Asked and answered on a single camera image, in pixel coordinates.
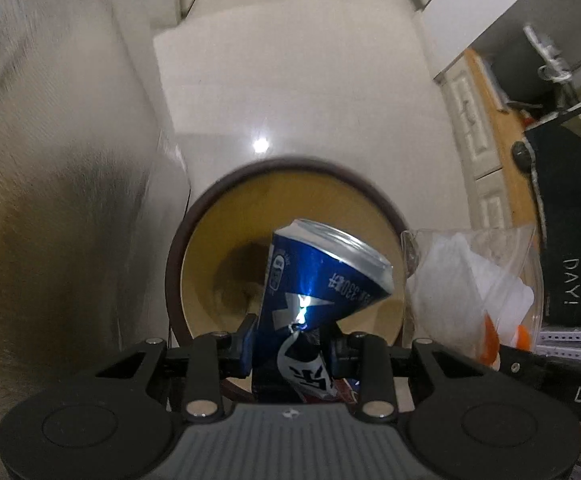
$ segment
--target brown bin rim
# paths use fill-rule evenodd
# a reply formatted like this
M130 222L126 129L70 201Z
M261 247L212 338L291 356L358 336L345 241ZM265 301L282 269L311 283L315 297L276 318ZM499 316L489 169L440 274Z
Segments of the brown bin rim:
M351 170L338 166L332 162L310 158L306 156L282 156L266 158L265 160L253 162L232 173L220 178L215 184L210 186L190 207L184 215L181 224L174 234L173 242L168 251L166 261L166 277L164 285L166 289L166 310L170 319L171 327L177 342L181 345L188 345L192 341L190 329L184 317L184 307L182 305L182 265L184 264L184 254L190 242L190 238L197 227L199 221L206 212L215 204L217 199L229 192L234 187L250 180L251 178L269 173L269 171L306 171L309 173L322 173L332 176L345 184L360 191L368 200L374 203L385 216L391 227L395 231L397 240L407 226L398 213L397 208L391 203L384 193L379 191L373 184L366 181L364 177ZM232 385L232 394L241 389Z

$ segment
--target glossy floor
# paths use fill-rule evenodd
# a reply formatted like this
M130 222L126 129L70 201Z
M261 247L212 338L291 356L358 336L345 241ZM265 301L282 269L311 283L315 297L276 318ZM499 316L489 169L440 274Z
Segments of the glossy floor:
M197 0L155 37L194 198L261 156L363 174L414 228L469 227L409 0Z

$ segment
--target drawer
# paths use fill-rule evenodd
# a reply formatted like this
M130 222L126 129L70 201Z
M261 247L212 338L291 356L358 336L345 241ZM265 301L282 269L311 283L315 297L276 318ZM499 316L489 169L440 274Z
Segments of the drawer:
M467 171L478 179L500 169L493 129L464 57L446 71L445 85L459 153Z
M475 181L475 200L469 206L473 209L471 218L478 224L474 228L512 227L513 217L502 170Z

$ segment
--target silver can lid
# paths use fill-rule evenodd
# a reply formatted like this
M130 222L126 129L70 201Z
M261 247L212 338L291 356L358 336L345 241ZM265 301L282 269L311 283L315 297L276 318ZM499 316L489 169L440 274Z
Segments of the silver can lid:
M388 295L393 294L395 283L391 262L359 238L330 225L303 218L294 220L276 233L309 244L345 262L381 286Z

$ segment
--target gray gripper base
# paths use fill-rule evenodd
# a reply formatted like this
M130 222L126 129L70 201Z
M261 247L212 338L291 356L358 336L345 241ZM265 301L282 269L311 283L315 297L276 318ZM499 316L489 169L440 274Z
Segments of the gray gripper base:
M343 404L239 404L189 427L145 480L440 480L394 428L365 424Z

